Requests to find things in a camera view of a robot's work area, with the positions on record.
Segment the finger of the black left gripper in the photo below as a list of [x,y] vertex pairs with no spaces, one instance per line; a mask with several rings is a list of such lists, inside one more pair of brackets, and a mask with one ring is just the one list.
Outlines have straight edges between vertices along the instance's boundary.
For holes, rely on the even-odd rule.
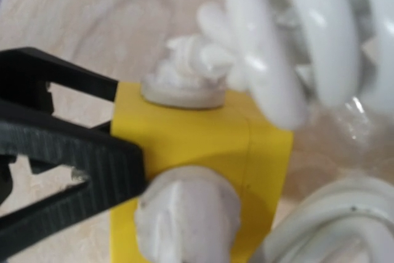
[[139,196],[142,149],[96,129],[1,102],[1,154],[84,171],[85,182],[1,218],[1,259]]
[[33,47],[1,51],[1,99],[53,112],[50,83],[114,101],[118,81]]

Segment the yellow cube socket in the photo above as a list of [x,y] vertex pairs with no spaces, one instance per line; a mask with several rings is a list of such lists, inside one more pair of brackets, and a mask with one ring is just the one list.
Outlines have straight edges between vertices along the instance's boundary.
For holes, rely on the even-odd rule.
[[118,84],[111,134],[139,144],[148,180],[188,165],[221,174],[241,202],[232,262],[246,262],[271,229],[293,135],[272,126],[243,93],[223,107],[182,110],[145,101],[137,83]]

